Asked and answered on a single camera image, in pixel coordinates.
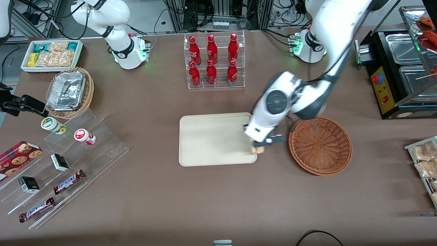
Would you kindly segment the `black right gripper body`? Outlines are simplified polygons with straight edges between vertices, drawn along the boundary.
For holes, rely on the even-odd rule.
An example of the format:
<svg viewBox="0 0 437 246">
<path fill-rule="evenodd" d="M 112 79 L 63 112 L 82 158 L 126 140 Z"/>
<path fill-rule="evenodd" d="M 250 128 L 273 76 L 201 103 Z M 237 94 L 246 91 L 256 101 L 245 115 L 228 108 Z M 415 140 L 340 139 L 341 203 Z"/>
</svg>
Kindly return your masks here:
<svg viewBox="0 0 437 246">
<path fill-rule="evenodd" d="M 11 93 L 0 94 L 0 109 L 1 112 L 8 114 L 20 114 L 24 111 L 24 108 L 19 104 L 22 101 L 24 95 L 21 97 L 15 96 Z"/>
</svg>

